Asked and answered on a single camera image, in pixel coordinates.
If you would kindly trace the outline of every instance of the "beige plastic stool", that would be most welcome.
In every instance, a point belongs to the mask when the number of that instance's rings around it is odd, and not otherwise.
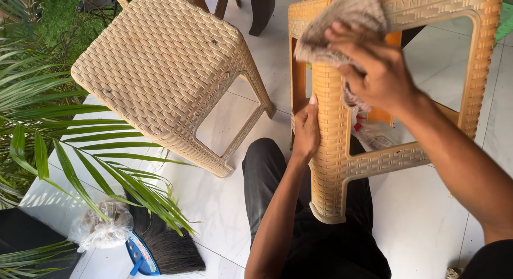
[[[146,137],[219,177],[260,115],[275,112],[240,31],[185,0],[133,0],[71,75]],[[196,130],[239,75],[260,105],[219,157]]]
[[[288,10],[292,122],[294,114],[308,103],[305,98],[305,66],[293,59],[292,52],[306,25],[331,1],[333,0],[305,0],[292,4]],[[476,136],[501,2],[502,0],[383,0],[391,33],[462,15],[473,21],[460,112],[438,105],[470,138]],[[317,95],[319,103],[321,145],[310,161],[310,208],[320,221],[330,224],[345,222],[346,191],[350,181],[429,163],[429,158],[417,142],[351,156],[351,112],[341,100],[342,81],[338,70],[326,63],[313,64],[312,93]]]

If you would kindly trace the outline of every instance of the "person's right hand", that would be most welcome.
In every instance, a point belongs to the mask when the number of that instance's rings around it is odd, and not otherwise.
[[[338,21],[325,31],[325,37],[330,41],[328,48],[344,53],[366,72],[363,75],[349,64],[339,67],[351,91],[367,104],[400,118],[425,96],[415,87],[399,46],[387,45],[365,27]]]

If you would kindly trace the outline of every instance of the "gray rag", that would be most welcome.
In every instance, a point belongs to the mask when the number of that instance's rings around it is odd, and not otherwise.
[[[294,51],[295,58],[312,63],[328,62],[337,66],[352,64],[362,72],[363,69],[346,55],[326,48],[329,41],[324,37],[324,31],[331,27],[335,20],[347,25],[362,25],[374,30],[382,38],[388,32],[388,23],[381,0],[333,0],[301,33]],[[343,85],[343,101],[350,110],[370,111],[371,107],[351,92],[349,83],[345,79]]]

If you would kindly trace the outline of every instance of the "white tile floor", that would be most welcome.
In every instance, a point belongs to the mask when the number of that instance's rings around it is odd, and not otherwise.
[[[216,0],[206,1],[210,9],[214,9]],[[137,160],[123,162],[168,178],[173,183],[174,196],[183,213],[190,221],[200,222],[193,227],[197,230],[195,241],[207,271],[168,277],[243,277],[250,237],[240,163],[248,145],[260,137],[273,138],[286,158],[290,156],[287,6],[296,1],[300,0],[276,0],[274,15],[259,37],[247,35],[252,19],[250,0],[242,0],[241,9],[237,9],[233,1],[228,5],[225,20],[244,34],[269,97],[278,108],[272,120],[265,114],[260,118],[235,152],[230,164],[236,169],[230,177],[220,179],[202,169],[176,164],[150,164]],[[466,18],[433,24],[404,49],[418,86],[456,111],[462,94],[471,30],[471,21]],[[513,175],[510,157],[513,144],[509,140],[513,132],[511,68],[513,35],[503,39],[494,50],[476,143]],[[90,97],[88,102],[94,103],[95,100]],[[221,153],[256,105],[256,98],[247,83],[237,80],[202,124],[197,137]],[[112,112],[78,117],[116,118]],[[411,140],[404,132],[403,141]],[[160,148],[118,151],[150,156],[163,154]],[[87,172],[80,171],[84,168],[76,158],[71,157],[71,160],[91,197],[97,201],[105,198],[106,195]],[[49,162],[52,164],[51,177],[64,189],[73,191],[55,154]],[[371,177],[370,182],[375,210],[374,236],[388,258],[393,278],[443,278],[447,266],[464,266],[483,246],[481,227],[465,208],[449,198],[446,187],[432,166]],[[22,209],[67,234],[72,218],[83,212],[85,207],[47,183],[36,181],[23,199]],[[73,278],[126,278],[130,269],[131,262],[124,247],[96,249],[85,253]]]

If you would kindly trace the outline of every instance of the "green plant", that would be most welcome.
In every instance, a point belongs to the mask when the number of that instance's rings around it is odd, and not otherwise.
[[[27,251],[2,254],[0,255],[0,278],[38,278],[50,272],[62,270],[63,268],[35,269],[31,266],[71,259],[70,257],[55,258],[61,252],[73,251],[74,249],[63,250],[71,244],[64,241]]]
[[[24,7],[24,11],[29,12],[27,5],[15,4],[16,7]],[[15,21],[10,22],[10,27],[20,27],[20,32],[27,28]],[[76,32],[70,33],[69,37],[61,42],[72,41],[74,35]],[[0,190],[4,197],[3,201],[7,202],[4,204],[12,204],[16,196],[22,194],[22,190],[28,188],[31,179],[35,177],[74,197],[54,182],[49,174],[48,156],[50,151],[55,149],[62,170],[80,196],[74,198],[107,219],[78,179],[65,149],[67,148],[80,159],[96,183],[111,198],[131,204],[113,192],[97,168],[105,170],[111,179],[118,182],[142,206],[162,217],[178,233],[181,234],[181,231],[177,224],[188,231],[193,231],[166,191],[146,183],[144,179],[162,180],[167,184],[169,181],[149,172],[126,168],[112,159],[184,163],[112,152],[113,149],[119,148],[161,147],[151,142],[99,142],[108,139],[129,140],[143,136],[123,120],[73,120],[77,114],[110,110],[106,106],[81,104],[87,93],[81,90],[70,76],[73,62],[67,56],[65,44],[48,47],[35,36],[35,32],[30,34],[27,31],[23,38],[0,39],[0,176],[3,178],[1,186],[8,190]],[[98,133],[101,131],[116,132]],[[64,135],[76,136],[62,139]],[[77,147],[74,145],[76,142],[89,144]],[[93,154],[91,150],[103,152]],[[11,194],[12,190],[18,190],[19,193]]]

